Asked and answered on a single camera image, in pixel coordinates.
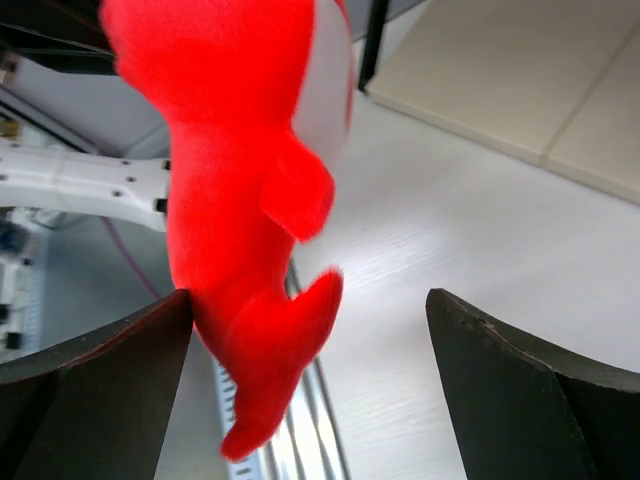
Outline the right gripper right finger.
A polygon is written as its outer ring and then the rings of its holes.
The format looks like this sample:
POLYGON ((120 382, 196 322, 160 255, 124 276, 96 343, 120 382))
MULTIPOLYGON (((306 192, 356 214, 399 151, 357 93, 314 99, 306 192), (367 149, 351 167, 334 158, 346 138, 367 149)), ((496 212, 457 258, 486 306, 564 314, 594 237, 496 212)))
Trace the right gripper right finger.
POLYGON ((636 479, 639 376, 504 323, 444 289, 426 298, 469 479, 636 479))

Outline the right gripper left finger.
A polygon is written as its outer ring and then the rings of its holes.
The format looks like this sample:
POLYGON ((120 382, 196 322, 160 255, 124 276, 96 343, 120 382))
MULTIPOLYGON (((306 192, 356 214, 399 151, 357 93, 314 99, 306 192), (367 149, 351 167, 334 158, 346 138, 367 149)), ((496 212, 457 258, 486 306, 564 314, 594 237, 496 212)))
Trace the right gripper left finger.
POLYGON ((2 478, 153 478, 192 325, 189 294, 177 290, 2 364, 2 478))

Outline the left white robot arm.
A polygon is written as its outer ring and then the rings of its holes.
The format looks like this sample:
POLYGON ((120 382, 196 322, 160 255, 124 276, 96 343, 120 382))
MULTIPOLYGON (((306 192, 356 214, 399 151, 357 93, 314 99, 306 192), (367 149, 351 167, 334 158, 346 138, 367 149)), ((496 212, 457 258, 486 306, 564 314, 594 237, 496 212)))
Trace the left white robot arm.
POLYGON ((103 216, 166 230, 170 161, 1 141, 1 205, 103 216))

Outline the aluminium mounting rail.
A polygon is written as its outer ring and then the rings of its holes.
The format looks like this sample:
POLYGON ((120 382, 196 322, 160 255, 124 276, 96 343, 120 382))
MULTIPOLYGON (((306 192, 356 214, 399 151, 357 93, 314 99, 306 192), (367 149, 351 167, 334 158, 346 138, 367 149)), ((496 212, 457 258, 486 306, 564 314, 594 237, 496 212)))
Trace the aluminium mounting rail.
POLYGON ((275 479, 350 478, 319 360, 303 372, 269 450, 275 479))

